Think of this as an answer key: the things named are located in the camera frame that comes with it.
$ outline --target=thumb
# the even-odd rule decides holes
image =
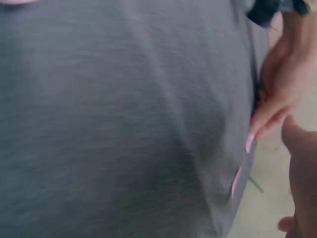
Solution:
[[[293,154],[300,142],[305,141],[307,132],[302,129],[293,116],[288,116],[282,128],[282,140],[289,152]]]

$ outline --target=finger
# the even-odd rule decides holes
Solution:
[[[283,58],[288,54],[288,44],[283,38],[280,38],[275,46],[269,51],[266,56],[262,68],[261,68],[261,79],[271,79],[274,78],[274,75],[278,68],[280,67],[281,62],[283,62]],[[264,85],[262,87],[265,91],[271,92],[272,85]]]
[[[282,140],[291,154],[299,142],[306,139],[306,136],[307,132],[298,126],[293,116],[286,118],[282,128]]]
[[[264,89],[259,90],[259,101],[266,102],[268,98],[268,94]]]
[[[296,223],[295,223],[294,217],[284,217],[278,222],[278,225],[277,225],[278,229],[281,232],[288,232],[294,229],[295,226],[296,226]]]
[[[291,108],[286,107],[275,114],[255,135],[255,140],[261,140],[271,134],[275,129],[282,126],[284,120],[291,113]]]
[[[258,108],[251,119],[250,133],[246,140],[246,151],[249,153],[255,135],[275,114],[286,106],[278,97],[271,97],[266,103]]]

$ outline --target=heather gray cloth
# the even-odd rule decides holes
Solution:
[[[245,139],[267,50],[247,7],[1,9],[0,237],[225,237],[252,163]]]

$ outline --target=long manicured nail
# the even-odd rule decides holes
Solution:
[[[232,200],[233,200],[233,195],[234,195],[234,192],[236,190],[236,186],[237,186],[237,182],[239,180],[240,174],[241,174],[241,167],[239,167],[239,169],[236,173],[236,176],[234,177],[233,183],[232,183],[232,188],[231,188],[231,199]]]
[[[247,141],[246,141],[247,153],[249,153],[251,150],[251,145],[252,145],[253,140],[254,140],[254,134],[250,131],[250,133],[248,134],[248,137],[247,137]]]

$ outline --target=fingernail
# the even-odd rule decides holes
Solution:
[[[236,176],[234,177],[233,183],[232,183],[232,188],[231,188],[231,199],[233,200],[234,192],[236,190],[237,182],[239,180],[241,174],[241,167],[239,167]]]
[[[253,140],[254,140],[254,134],[252,132],[250,132],[248,134],[247,141],[246,141],[246,151],[247,151],[247,153],[249,153],[250,150],[251,150],[251,145],[252,145]]]

